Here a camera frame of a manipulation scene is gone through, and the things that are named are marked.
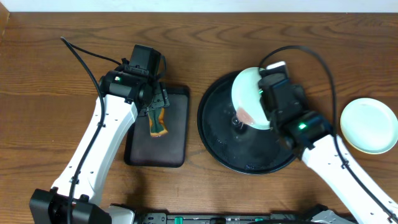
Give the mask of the orange green scrub sponge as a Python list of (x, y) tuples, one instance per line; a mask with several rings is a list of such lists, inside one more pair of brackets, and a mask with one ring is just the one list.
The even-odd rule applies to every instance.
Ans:
[(164, 108), (159, 108), (148, 112), (150, 135), (154, 138), (168, 133), (164, 123), (164, 115)]

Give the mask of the mint plate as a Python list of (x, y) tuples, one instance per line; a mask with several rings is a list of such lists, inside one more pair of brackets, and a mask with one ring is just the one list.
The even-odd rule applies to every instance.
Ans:
[(231, 99), (240, 122), (254, 129), (267, 130), (270, 122), (262, 108), (258, 86), (261, 70), (264, 69), (251, 67), (239, 72), (233, 81)]
[(383, 154), (397, 144), (397, 116), (372, 98), (348, 103), (340, 116), (340, 128), (350, 145), (367, 154)]

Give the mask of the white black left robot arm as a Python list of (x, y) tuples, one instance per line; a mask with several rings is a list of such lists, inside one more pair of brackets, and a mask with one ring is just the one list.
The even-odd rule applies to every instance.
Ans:
[(91, 121), (73, 157), (50, 190), (36, 189), (29, 208), (35, 223), (134, 223), (125, 205), (100, 208), (109, 168), (140, 113), (169, 105), (156, 75), (115, 70), (101, 77)]

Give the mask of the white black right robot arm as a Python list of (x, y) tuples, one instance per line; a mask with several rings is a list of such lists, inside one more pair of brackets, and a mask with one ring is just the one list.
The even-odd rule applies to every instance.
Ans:
[(333, 125), (308, 108), (284, 72), (260, 72), (261, 103), (285, 146), (340, 198), (359, 223), (397, 223), (397, 204), (348, 152)]

